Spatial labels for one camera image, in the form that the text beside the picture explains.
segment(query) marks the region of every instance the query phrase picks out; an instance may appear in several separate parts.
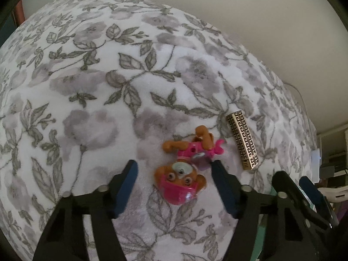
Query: gold patterned box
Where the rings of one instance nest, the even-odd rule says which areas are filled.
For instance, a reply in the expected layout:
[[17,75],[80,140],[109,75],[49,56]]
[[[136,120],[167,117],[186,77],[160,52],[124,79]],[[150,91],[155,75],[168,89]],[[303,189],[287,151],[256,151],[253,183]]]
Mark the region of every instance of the gold patterned box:
[[226,116],[226,120],[232,129],[232,134],[237,142],[239,154],[244,170],[251,170],[259,164],[259,158],[253,139],[241,110]]

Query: white cable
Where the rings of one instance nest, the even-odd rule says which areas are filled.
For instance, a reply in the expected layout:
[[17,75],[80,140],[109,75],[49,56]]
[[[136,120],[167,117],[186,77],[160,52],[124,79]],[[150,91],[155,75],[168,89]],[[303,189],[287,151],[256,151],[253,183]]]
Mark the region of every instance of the white cable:
[[296,88],[296,86],[292,85],[291,83],[288,83],[288,82],[285,82],[285,81],[283,81],[283,83],[284,83],[285,85],[291,86],[291,87],[292,87],[293,89],[295,89],[295,90],[298,92],[298,94],[300,95],[300,98],[301,98],[301,100],[302,100],[303,107],[304,107],[304,110],[305,110],[305,113],[306,113],[306,117],[307,117],[307,122],[308,122],[308,128],[309,128],[309,131],[310,131],[310,135],[311,135],[311,137],[312,137],[312,142],[313,142],[313,144],[314,144],[315,140],[314,140],[314,136],[313,136],[312,129],[310,128],[310,122],[309,122],[309,117],[308,117],[308,113],[307,113],[307,108],[306,108],[306,104],[305,104],[305,102],[304,102],[304,100],[303,100],[303,97],[302,97],[301,92]]

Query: metal bolt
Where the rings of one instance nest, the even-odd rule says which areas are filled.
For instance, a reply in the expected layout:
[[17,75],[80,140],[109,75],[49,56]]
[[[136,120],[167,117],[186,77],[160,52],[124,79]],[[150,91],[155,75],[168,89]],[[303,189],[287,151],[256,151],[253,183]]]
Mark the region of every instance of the metal bolt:
[[247,184],[244,184],[243,186],[241,186],[241,190],[244,192],[251,192],[253,188]]
[[109,186],[107,184],[103,184],[102,186],[98,187],[99,192],[106,192],[109,190]]
[[308,219],[305,219],[304,222],[306,223],[306,226],[307,226],[308,228],[310,228],[310,222],[309,222],[309,220],[308,220]]
[[287,198],[288,195],[287,195],[285,192],[280,191],[280,192],[278,192],[278,196],[279,196],[280,198],[285,199],[285,198]]
[[64,191],[63,194],[62,194],[62,196],[65,197],[65,198],[69,197],[70,195],[71,195],[70,191]]

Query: white wall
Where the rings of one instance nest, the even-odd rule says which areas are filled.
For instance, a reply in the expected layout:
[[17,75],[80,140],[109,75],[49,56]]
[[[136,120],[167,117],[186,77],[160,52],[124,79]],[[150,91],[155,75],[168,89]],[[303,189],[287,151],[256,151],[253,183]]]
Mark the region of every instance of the white wall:
[[[52,0],[23,0],[26,16]],[[297,86],[318,132],[348,121],[348,32],[326,0],[153,0],[240,36]]]

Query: pink and orange toy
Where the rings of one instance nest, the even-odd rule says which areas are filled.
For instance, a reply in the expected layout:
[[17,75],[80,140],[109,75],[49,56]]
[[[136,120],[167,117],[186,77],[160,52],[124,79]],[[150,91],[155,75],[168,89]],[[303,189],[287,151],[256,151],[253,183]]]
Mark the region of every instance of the pink and orange toy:
[[220,139],[214,144],[214,137],[204,125],[196,128],[193,142],[166,141],[162,148],[165,152],[177,152],[177,161],[161,166],[154,174],[157,187],[163,198],[173,205],[181,205],[192,200],[205,189],[206,179],[197,173],[210,167],[216,154],[224,152]]

